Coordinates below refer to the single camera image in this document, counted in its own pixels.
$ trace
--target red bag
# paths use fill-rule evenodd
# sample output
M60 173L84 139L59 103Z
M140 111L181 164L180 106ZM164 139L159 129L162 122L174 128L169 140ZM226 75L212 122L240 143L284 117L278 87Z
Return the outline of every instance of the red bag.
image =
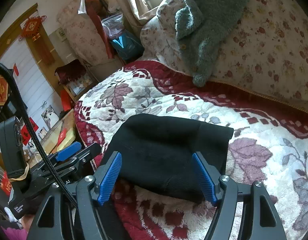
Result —
M10 196L12 184L10 183L7 177L6 171L4 171L4 173L0 171L0 183L1 183L0 188L5 192L7 196Z

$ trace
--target curtain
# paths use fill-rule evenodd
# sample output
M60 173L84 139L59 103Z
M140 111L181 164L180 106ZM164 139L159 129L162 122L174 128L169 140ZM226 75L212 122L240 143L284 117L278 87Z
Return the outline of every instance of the curtain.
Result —
M145 0L116 0L116 2L137 36L143 26L155 16L157 10L157 8L149 10Z

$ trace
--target black gripper frame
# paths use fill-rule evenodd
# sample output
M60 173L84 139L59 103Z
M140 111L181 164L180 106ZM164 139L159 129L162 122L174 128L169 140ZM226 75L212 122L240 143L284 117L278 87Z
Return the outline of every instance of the black gripper frame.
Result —
M27 240L131 240L116 214L112 200L109 199L103 205L97 202L97 186L103 181L110 162L117 154L113 152L107 163L100 166L94 175L66 185L78 202L75 215L62 190L52 185L33 220Z
M281 219L263 183L236 183L208 165L200 152L196 154L209 174L215 192L221 194L205 240L230 238L237 202L244 202L238 240L286 240Z
M63 182L70 184L82 178L84 165L95 158L101 150L99 144L93 143L89 147L75 153L68 161L57 166L57 161L55 160L57 153L49 156L49 158ZM42 194L55 182L54 177L43 161L33 166L29 173L30 181L26 190L22 190L19 187L19 181L11 183L14 192L8 206L17 219L20 219L25 214L32 213L32 210L36 211L42 201Z

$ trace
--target red envelope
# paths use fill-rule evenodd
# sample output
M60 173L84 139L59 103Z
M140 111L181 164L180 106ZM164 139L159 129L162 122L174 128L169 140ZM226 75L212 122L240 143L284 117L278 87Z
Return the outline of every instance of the red envelope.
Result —
M13 69L14 69L14 72L15 72L16 76L18 76L19 73L18 73L18 69L17 69L16 63L14 63Z
M33 121L33 119L30 117L30 123L34 129L34 132L36 132L38 130L38 126L37 124ZM30 133L29 131L27 130L27 127L26 125L23 126L23 128L21 129L21 134L22 134L22 137L23 137L23 144L24 145L27 145L28 142L30 141L31 139L31 136L30 136Z
M5 192L7 196L10 196L12 184L7 177L6 171L4 172L0 188Z
M61 144L61 142L64 141L65 137L66 137L66 128L64 128L60 132L60 135L58 136L57 146L59 146Z

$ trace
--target pink fabric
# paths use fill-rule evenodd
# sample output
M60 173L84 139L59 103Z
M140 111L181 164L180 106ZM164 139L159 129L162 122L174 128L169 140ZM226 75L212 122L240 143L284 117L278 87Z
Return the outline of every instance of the pink fabric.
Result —
M27 231L25 229L1 228L9 240L26 240L27 238Z

